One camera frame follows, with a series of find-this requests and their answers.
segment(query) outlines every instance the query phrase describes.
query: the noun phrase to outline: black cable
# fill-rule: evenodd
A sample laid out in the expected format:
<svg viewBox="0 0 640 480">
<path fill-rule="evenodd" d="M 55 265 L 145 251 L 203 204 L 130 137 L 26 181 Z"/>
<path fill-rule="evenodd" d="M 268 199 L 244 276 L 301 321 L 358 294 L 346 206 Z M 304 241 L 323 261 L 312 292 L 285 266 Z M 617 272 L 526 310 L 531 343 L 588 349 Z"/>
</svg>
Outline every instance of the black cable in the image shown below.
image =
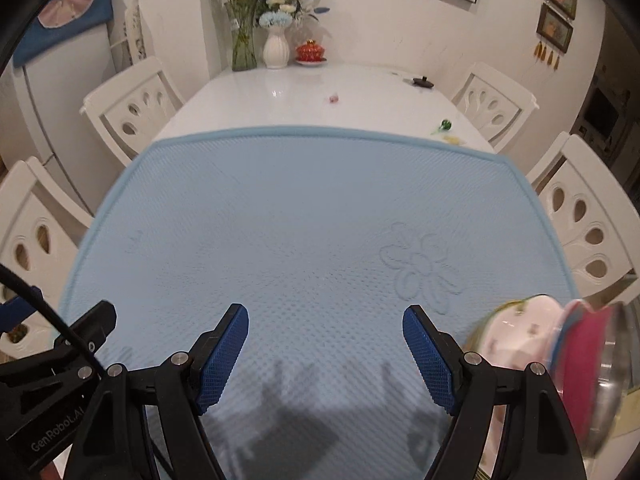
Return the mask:
<svg viewBox="0 0 640 480">
<path fill-rule="evenodd" d="M 95 371 L 104 377 L 106 371 L 95 358 L 94 354 L 88 349 L 86 343 L 76 333 L 69 328 L 58 313 L 53 310 L 49 303 L 37 295 L 31 287 L 19 276 L 0 264 L 0 282 L 14 291 L 18 296 L 27 301 L 33 308 L 42 314 L 44 319 L 49 321 L 53 327 L 60 332 L 60 335 L 69 341 L 84 357 L 87 362 L 95 369 Z"/>
</svg>

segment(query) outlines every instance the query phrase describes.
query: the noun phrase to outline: light blue table mat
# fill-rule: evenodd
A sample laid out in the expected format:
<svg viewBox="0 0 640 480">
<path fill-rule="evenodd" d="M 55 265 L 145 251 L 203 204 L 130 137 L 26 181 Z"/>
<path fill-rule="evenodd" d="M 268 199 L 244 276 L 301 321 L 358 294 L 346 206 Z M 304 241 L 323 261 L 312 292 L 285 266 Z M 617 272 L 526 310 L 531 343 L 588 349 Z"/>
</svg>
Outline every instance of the light blue table mat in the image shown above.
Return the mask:
<svg viewBox="0 0 640 480">
<path fill-rule="evenodd" d="M 61 311 L 71 322 L 114 303 L 98 357 L 138 368 L 188 350 L 242 303 L 249 336 L 202 418 L 228 478 L 421 480 L 448 420 L 402 312 L 421 304 L 463 343 L 499 304 L 539 293 L 577 297 L 506 158 L 271 127 L 163 140 L 139 156 L 85 237 Z"/>
</svg>

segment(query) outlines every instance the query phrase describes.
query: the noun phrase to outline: flower vase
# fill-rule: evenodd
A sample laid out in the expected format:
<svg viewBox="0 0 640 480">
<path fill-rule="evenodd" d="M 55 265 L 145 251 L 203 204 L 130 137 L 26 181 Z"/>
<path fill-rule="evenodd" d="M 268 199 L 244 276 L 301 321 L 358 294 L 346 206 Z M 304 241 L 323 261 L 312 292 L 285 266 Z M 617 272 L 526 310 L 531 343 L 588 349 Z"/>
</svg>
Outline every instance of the flower vase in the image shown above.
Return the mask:
<svg viewBox="0 0 640 480">
<path fill-rule="evenodd" d="M 233 56 L 231 70 L 242 72 L 258 66 L 254 49 L 254 19 L 257 0 L 246 4 L 225 4 L 231 22 Z"/>
<path fill-rule="evenodd" d="M 262 58 L 267 68 L 279 69 L 284 68 L 289 63 L 291 50 L 289 42 L 284 37 L 286 27 L 272 25 L 269 27 L 269 37 L 264 44 Z"/>
</svg>

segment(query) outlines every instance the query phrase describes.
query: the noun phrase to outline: white vase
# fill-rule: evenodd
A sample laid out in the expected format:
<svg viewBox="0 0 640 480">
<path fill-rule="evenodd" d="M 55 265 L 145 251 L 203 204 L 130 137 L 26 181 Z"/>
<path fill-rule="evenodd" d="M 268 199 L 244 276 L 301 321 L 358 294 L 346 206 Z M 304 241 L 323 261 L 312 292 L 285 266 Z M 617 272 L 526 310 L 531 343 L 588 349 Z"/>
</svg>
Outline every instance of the white vase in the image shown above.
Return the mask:
<svg viewBox="0 0 640 480">
<path fill-rule="evenodd" d="M 284 68 L 289 63 L 291 49 L 289 42 L 284 37 L 285 27 L 274 25 L 269 27 L 269 37 L 264 44 L 262 58 L 267 68 Z"/>
</svg>

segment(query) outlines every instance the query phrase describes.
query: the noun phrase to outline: red jar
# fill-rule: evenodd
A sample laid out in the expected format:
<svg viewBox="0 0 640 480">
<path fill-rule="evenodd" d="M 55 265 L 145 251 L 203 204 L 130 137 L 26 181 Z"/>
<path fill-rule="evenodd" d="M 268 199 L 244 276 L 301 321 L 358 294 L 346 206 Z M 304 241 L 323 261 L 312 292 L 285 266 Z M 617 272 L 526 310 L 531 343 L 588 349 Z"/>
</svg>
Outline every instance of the red jar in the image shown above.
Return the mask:
<svg viewBox="0 0 640 480">
<path fill-rule="evenodd" d="M 308 63 L 324 61 L 324 48 L 314 40 L 308 40 L 304 45 L 300 45 L 296 52 L 298 61 Z"/>
</svg>

